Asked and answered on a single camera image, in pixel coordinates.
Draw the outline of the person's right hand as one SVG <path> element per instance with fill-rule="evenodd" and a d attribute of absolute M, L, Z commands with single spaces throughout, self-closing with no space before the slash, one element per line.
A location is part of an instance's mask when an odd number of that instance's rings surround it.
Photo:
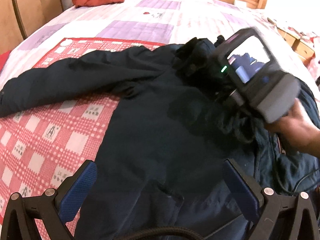
<path fill-rule="evenodd" d="M 319 158 L 319 128 L 312 123 L 298 98 L 287 116 L 265 124 L 265 128 L 280 133 L 295 150 Z"/>

